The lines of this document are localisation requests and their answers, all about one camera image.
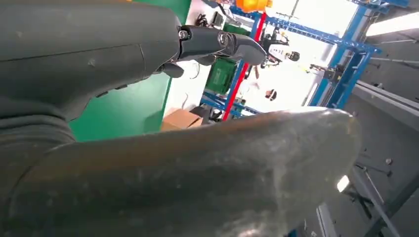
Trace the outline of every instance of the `red pole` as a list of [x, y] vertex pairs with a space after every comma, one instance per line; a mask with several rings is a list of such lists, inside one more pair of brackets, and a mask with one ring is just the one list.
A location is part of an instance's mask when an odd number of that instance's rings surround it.
[[[257, 31], [256, 34], [254, 35], [254, 41], [259, 42], [260, 40], [260, 35], [262, 34], [262, 30], [263, 30], [263, 24], [265, 23], [266, 20], [266, 13], [263, 13], [262, 16], [260, 17], [260, 21], [259, 21], [259, 25], [257, 26]], [[234, 88], [234, 90], [230, 93], [233, 93], [231, 96], [231, 100], [228, 101], [228, 105], [227, 108], [225, 109], [225, 113], [223, 116], [223, 121], [226, 121], [228, 118], [228, 115], [230, 114], [231, 108], [233, 107], [233, 103], [234, 100], [236, 99], [236, 95], [237, 92], [239, 91], [239, 87], [240, 84], [242, 83], [243, 79], [245, 78], [246, 75], [246, 71], [249, 69], [249, 64], [245, 63], [243, 66], [242, 71], [240, 72], [240, 76], [239, 79], [237, 80], [237, 84], [236, 87]]]

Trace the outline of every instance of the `cardboard box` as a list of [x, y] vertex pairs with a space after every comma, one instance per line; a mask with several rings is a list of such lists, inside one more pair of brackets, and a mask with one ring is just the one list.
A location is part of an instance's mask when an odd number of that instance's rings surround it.
[[174, 131], [202, 124], [202, 118], [189, 111], [178, 109], [163, 119], [161, 131]]

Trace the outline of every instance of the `green wall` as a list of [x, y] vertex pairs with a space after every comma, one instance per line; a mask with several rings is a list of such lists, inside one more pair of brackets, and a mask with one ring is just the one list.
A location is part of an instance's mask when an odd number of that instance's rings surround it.
[[[141, 0], [171, 8], [184, 23], [191, 0]], [[70, 126], [79, 141], [112, 139], [159, 131], [170, 78], [153, 75], [147, 80], [94, 98]]]

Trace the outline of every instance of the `orange object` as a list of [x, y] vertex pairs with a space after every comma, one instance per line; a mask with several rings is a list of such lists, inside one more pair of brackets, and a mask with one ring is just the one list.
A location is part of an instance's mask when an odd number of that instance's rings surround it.
[[243, 12], [263, 11], [266, 7], [272, 7], [273, 0], [236, 0], [236, 6]]

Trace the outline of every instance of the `gray robotic arm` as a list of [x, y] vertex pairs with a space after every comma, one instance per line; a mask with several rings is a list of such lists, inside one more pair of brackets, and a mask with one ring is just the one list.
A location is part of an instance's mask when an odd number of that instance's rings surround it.
[[31, 103], [38, 113], [73, 120], [91, 97], [153, 73], [180, 76], [176, 61], [218, 54], [260, 64], [265, 55], [248, 37], [181, 27], [162, 7], [19, 2], [1, 6], [0, 103], [14, 101], [3, 117], [25, 113], [21, 104]]

